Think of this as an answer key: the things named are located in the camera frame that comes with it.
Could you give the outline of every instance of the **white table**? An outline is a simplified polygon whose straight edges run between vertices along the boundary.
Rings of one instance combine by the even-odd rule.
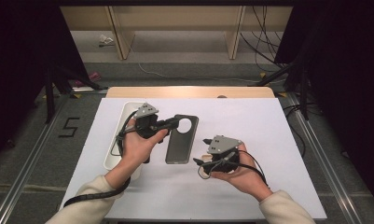
[[[326,213],[300,157],[297,144],[275,98],[243,99],[138,99],[104,98],[81,153],[62,204],[78,188],[106,173],[104,160],[127,102],[148,102],[159,110],[159,119],[175,114],[199,117],[188,164],[169,165],[165,155],[169,137],[156,145],[151,162],[144,164],[106,218],[153,221],[245,221],[263,219],[258,202],[217,179],[203,180],[192,158],[208,148],[202,142],[216,134],[244,141],[260,163],[270,188],[287,191],[315,219]]]

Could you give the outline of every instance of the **white sleeve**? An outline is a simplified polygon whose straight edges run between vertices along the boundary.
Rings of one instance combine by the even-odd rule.
[[[270,224],[314,223],[309,213],[283,190],[276,191],[263,200],[259,208]]]
[[[99,175],[90,183],[83,185],[76,195],[103,193],[111,190],[114,189],[108,185],[105,177],[103,175]],[[107,215],[114,204],[114,201],[120,198],[122,195],[123,192],[111,198],[72,203],[60,210],[57,214],[55,214],[55,216],[48,220],[47,223],[98,224],[103,220],[105,215]]]

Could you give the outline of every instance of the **wire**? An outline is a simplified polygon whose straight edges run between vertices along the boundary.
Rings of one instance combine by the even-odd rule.
[[[238,150],[238,152],[242,152],[242,153],[245,153],[245,154],[247,154],[248,156],[250,156],[250,157],[254,160],[254,162],[256,163],[256,165],[258,166],[259,170],[258,170],[257,168],[255,168],[255,167],[253,167],[253,166],[250,166],[250,165],[246,165],[246,164],[242,164],[242,163],[239,163],[239,162],[227,161],[227,160],[221,159],[221,160],[219,160],[219,161],[207,161],[207,162],[202,163],[202,164],[199,166],[199,168],[198,168],[198,174],[199,174],[199,176],[200,176],[202,179],[208,179],[208,178],[211,177],[211,173],[215,170],[215,167],[217,167],[217,166],[219,166],[219,165],[230,164],[230,165],[241,166],[241,167],[244,167],[244,168],[247,168],[247,169],[250,169],[250,170],[256,172],[257,174],[259,174],[259,176],[261,177],[261,179],[263,180],[263,182],[264,182],[266,185],[268,185],[267,182],[266,182],[266,177],[265,177],[265,175],[264,175],[264,173],[263,173],[263,170],[262,170],[261,166],[259,165],[258,161],[257,161],[257,160],[256,160],[256,159],[255,159],[255,158],[254,158],[250,153],[248,153],[248,152],[246,152],[246,151]],[[213,164],[214,164],[215,166],[213,166],[213,167],[210,169],[209,174],[207,174],[207,176],[203,176],[203,175],[201,174],[201,172],[200,172],[200,169],[201,169],[203,166],[208,166],[208,165],[213,165]]]
[[[129,49],[131,50],[131,52],[134,52],[133,48],[131,45],[129,45],[129,43],[127,43],[125,41],[126,45],[129,47]],[[209,79],[209,80],[218,80],[218,81],[230,81],[230,80],[235,80],[235,81],[244,81],[244,82],[253,82],[253,83],[258,83],[260,82],[261,80],[249,80],[249,79],[242,79],[242,78],[215,78],[215,77],[171,77],[171,76],[164,76],[160,73],[157,73],[157,72],[149,72],[149,71],[146,71],[143,66],[138,63],[140,69],[147,73],[147,74],[150,74],[150,75],[156,75],[156,76],[159,76],[159,77],[166,77],[166,78],[182,78],[182,79],[189,79],[189,80],[199,80],[199,79]],[[271,83],[278,83],[278,82],[282,82],[282,81],[285,81],[285,79],[283,80],[280,80],[280,81],[276,81],[276,82],[271,82]]]
[[[265,40],[263,40],[263,39],[260,39],[259,36],[256,36],[256,34],[254,34],[254,32],[251,32],[251,34],[252,34],[256,39],[259,39],[261,42],[263,42],[263,43],[265,43],[265,44],[270,44],[270,45],[272,45],[272,46],[274,46],[274,47],[276,47],[276,48],[279,48],[278,45],[275,45],[275,44],[269,43],[269,42],[267,42],[267,41],[265,41]]]
[[[260,52],[258,49],[254,48],[245,38],[242,34],[240,34],[242,39],[244,40],[244,42],[248,45],[248,47],[250,47],[253,51],[255,51],[257,54],[259,54],[260,56],[262,56],[263,58],[265,58],[266,60],[268,60],[269,62],[271,63],[274,63],[274,65],[282,68],[279,64],[275,63],[274,60],[268,58],[267,56],[265,56],[262,52]]]
[[[104,199],[104,198],[110,198],[116,195],[119,195],[121,192],[123,192],[131,183],[131,178],[129,177],[126,182],[119,188],[115,190],[111,190],[104,193],[94,193],[94,194],[82,194],[78,195],[74,198],[71,198],[67,200],[67,202],[64,203],[63,207],[66,207],[73,203],[79,203],[83,201],[89,201],[89,200],[95,200],[95,199]]]
[[[274,46],[276,46],[276,45],[274,45],[274,44],[271,43],[271,41],[270,41],[270,39],[269,39],[269,37],[268,37],[268,34],[267,34],[267,30],[266,30],[266,16],[267,16],[267,13],[268,13],[268,7],[267,7],[267,6],[264,6],[264,7],[262,8],[262,10],[263,10],[263,12],[262,12],[262,14],[263,14],[263,15],[262,15],[262,18],[263,18],[263,19],[262,19],[262,20],[263,20],[263,22],[261,22],[261,20],[260,20],[259,17],[257,16],[255,7],[252,6],[252,8],[253,8],[254,14],[256,15],[256,19],[257,19],[257,21],[258,21],[258,23],[259,23],[259,27],[261,28],[261,33],[260,33],[260,35],[259,35],[259,37],[258,37],[258,43],[259,43],[259,40],[262,40],[262,39],[261,39],[261,36],[264,35],[265,38],[266,38],[266,41],[263,41],[263,40],[262,40],[262,42],[267,43],[267,45],[268,45],[268,49],[269,49],[269,52],[270,52],[271,56],[273,57],[273,60],[274,60],[275,56],[273,55],[271,49],[272,49],[273,52],[276,54],[276,56],[280,59],[280,57],[277,55],[277,50],[274,48]]]
[[[116,139],[115,139],[115,142],[113,143],[113,146],[111,148],[111,156],[122,156],[122,152],[123,152],[123,139],[125,138],[125,129],[126,129],[126,126],[128,125],[129,123],[129,120],[131,120],[131,118],[133,117],[133,115],[137,112],[137,110],[133,111],[125,120],[125,122],[123,123],[122,125],[122,129],[119,131],[118,135],[116,136]],[[113,150],[114,150],[114,145],[117,144],[118,145],[118,150],[119,150],[119,154],[114,154]]]
[[[287,110],[289,108],[291,108],[291,110],[288,111],[288,113],[286,114],[285,118],[286,118],[286,121],[288,122],[288,125],[291,128],[291,130],[297,135],[297,137],[300,139],[300,141],[302,143],[301,157],[304,158],[304,156],[306,154],[306,144],[305,144],[305,141],[303,140],[302,136],[297,132],[297,130],[289,123],[289,116],[293,112],[296,112],[296,111],[300,110],[300,105],[290,105],[290,106],[287,106],[287,107],[283,108],[283,111],[285,111],[285,110]]]

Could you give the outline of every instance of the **floor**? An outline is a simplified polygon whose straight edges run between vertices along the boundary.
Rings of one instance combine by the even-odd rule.
[[[124,61],[118,59],[111,43],[99,47],[103,44],[100,35],[113,37],[110,32],[73,32],[87,70],[101,73],[102,79],[97,83],[103,86],[169,83],[245,86],[277,69],[269,61],[256,57],[242,39],[237,58],[230,60],[221,32],[138,32],[130,56]],[[272,44],[279,44],[280,33],[268,35]],[[251,33],[243,33],[243,36],[256,46],[256,38]],[[261,43],[258,49],[271,57],[268,45]],[[283,82],[284,77],[281,77],[270,87],[275,92],[282,92]],[[35,108],[15,134],[15,146],[0,153],[0,205],[14,190],[15,180],[24,181],[21,190],[15,191],[17,200],[12,201],[4,216],[7,223],[43,223],[58,210],[105,92],[73,97],[57,95],[58,113],[52,125],[45,124],[44,95],[42,92],[37,96]],[[293,92],[288,92],[286,97],[278,96],[278,99],[282,107],[298,103],[298,95]],[[303,160],[328,216],[317,223],[374,223],[374,198],[353,164],[341,154],[341,145],[326,122],[325,114],[319,107],[312,106],[309,117],[310,120],[305,122],[298,112],[293,113],[289,123],[296,130],[295,139],[301,151],[305,144]],[[76,131],[65,130],[65,123],[77,127]],[[48,131],[48,135],[43,136],[44,131]],[[36,152],[36,158],[32,159],[32,151]],[[31,161],[30,168],[26,167],[27,161]],[[21,178],[20,173],[24,170],[30,173]],[[352,203],[342,205],[344,200]]]

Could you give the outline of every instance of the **black cable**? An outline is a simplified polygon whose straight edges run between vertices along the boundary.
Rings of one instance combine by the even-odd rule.
[[[274,60],[274,55],[273,55],[273,53],[271,52],[271,49],[270,49],[270,47],[273,49],[273,51],[274,51],[274,53],[276,54],[276,56],[279,58],[279,60],[281,61],[281,59],[280,59],[280,57],[277,55],[277,50],[274,48],[274,46],[275,45],[273,45],[272,43],[271,43],[271,41],[270,41],[270,39],[269,39],[269,37],[268,37],[268,34],[267,34],[267,31],[266,31],[266,16],[267,16],[267,13],[268,13],[268,7],[267,6],[264,6],[263,8],[262,8],[262,10],[263,10],[263,12],[262,12],[262,14],[263,14],[263,22],[261,23],[261,21],[260,21],[260,19],[259,19],[259,17],[257,16],[257,14],[256,14],[256,10],[255,10],[255,8],[253,7],[253,11],[254,11],[254,14],[256,15],[256,19],[258,20],[258,23],[259,23],[259,26],[260,26],[260,28],[261,28],[261,34],[260,34],[260,36],[259,36],[259,39],[260,39],[260,37],[262,36],[262,33],[265,35],[265,38],[266,38],[266,43],[268,44],[268,49],[269,49],[269,52],[270,52],[270,54],[271,54],[271,57],[273,57],[273,60]]]
[[[218,165],[221,165],[221,164],[230,164],[230,165],[241,166],[241,167],[244,167],[244,168],[247,168],[247,169],[250,169],[250,170],[256,172],[257,174],[259,174],[259,176],[261,177],[262,181],[263,181],[266,185],[268,185],[268,183],[266,182],[265,174],[263,173],[263,170],[262,170],[261,166],[259,165],[258,161],[257,161],[257,160],[256,160],[256,159],[255,159],[255,158],[254,158],[250,153],[248,153],[248,152],[246,152],[246,151],[241,151],[241,150],[238,150],[238,151],[239,151],[239,152],[243,152],[243,153],[247,154],[248,156],[250,156],[250,157],[254,160],[254,162],[256,163],[256,165],[258,166],[258,168],[259,168],[260,171],[259,171],[257,168],[255,168],[255,167],[253,167],[253,166],[250,166],[250,165],[242,164],[242,163],[239,163],[239,162],[226,161],[226,160],[224,160],[224,159],[221,159],[221,160],[219,160],[219,161],[207,161],[207,162],[204,162],[203,164],[201,164],[201,165],[199,166],[199,169],[198,169],[198,174],[199,174],[199,176],[200,176],[202,179],[208,179],[208,178],[210,178],[210,176],[211,176],[211,172],[214,170],[215,167],[217,167]],[[207,178],[204,178],[203,176],[201,176],[201,173],[199,173],[200,168],[203,167],[203,166],[213,165],[213,164],[214,164],[215,166],[212,167],[212,168],[210,169],[209,174],[207,174],[208,177],[207,177]]]
[[[251,34],[252,34],[256,39],[259,39],[259,37],[256,36],[256,34],[254,34],[254,32],[251,32]],[[260,39],[260,41],[263,42],[263,43],[265,43],[265,44],[270,44],[270,45],[272,45],[272,46],[274,46],[274,47],[276,47],[276,48],[279,48],[278,45],[275,45],[275,44],[272,44],[272,43],[266,42],[266,41],[263,40],[263,39]]]
[[[279,37],[279,35],[277,34],[277,32],[274,32],[276,35],[277,35],[277,38],[279,38],[280,42],[282,41],[282,39]]]
[[[300,139],[300,141],[302,143],[301,157],[304,158],[305,154],[306,154],[306,144],[305,144],[305,141],[303,140],[302,136],[297,132],[297,130],[289,123],[289,120],[288,120],[289,116],[293,112],[296,112],[296,111],[300,110],[300,105],[290,105],[288,107],[283,108],[283,110],[286,110],[286,109],[289,109],[289,108],[292,108],[292,109],[288,112],[288,114],[286,114],[285,119],[288,122],[288,125],[291,128],[291,130],[297,135],[297,137]]]
[[[259,35],[259,39],[258,39],[258,41],[256,42],[256,49],[258,49],[259,42],[260,42],[260,40],[261,40],[261,36],[262,36],[262,32],[263,32],[263,28],[262,28],[262,26],[260,25],[260,20],[259,20],[259,17],[257,16],[257,14],[256,14],[256,19],[258,20],[258,22],[259,22],[259,26],[261,27],[261,33],[260,33],[260,35]],[[266,69],[262,68],[262,67],[259,65],[259,63],[257,62],[257,60],[256,60],[256,66],[258,66],[261,70],[266,71],[266,72],[275,72],[275,71],[269,71],[269,70],[266,70]]]
[[[111,152],[110,154],[112,156],[122,156],[122,152],[123,152],[123,139],[125,138],[125,129],[126,129],[126,126],[128,125],[129,121],[131,120],[131,118],[134,116],[134,114],[137,112],[136,111],[133,111],[125,120],[125,122],[123,123],[122,125],[122,129],[120,129],[116,139],[115,139],[115,143],[117,143],[118,145],[118,151],[119,151],[119,154],[114,154],[113,152],[113,149],[114,149],[114,145],[113,147],[111,148]]]
[[[63,207],[66,207],[66,206],[68,206],[70,204],[73,204],[73,203],[79,203],[79,202],[95,200],[95,199],[110,198],[110,197],[119,195],[121,192],[123,192],[129,186],[130,183],[131,183],[131,178],[129,177],[126,180],[126,182],[122,185],[122,187],[120,187],[120,189],[111,190],[111,191],[104,192],[104,193],[78,195],[74,198],[71,198],[71,199],[67,200],[67,202],[64,203]]]
[[[257,54],[268,60],[269,62],[273,63],[274,65],[278,66],[279,68],[282,68],[279,64],[275,63],[272,59],[265,56],[262,52],[260,52],[258,49],[254,48],[245,38],[242,34],[240,34],[244,42],[250,47],[253,51],[255,51]]]

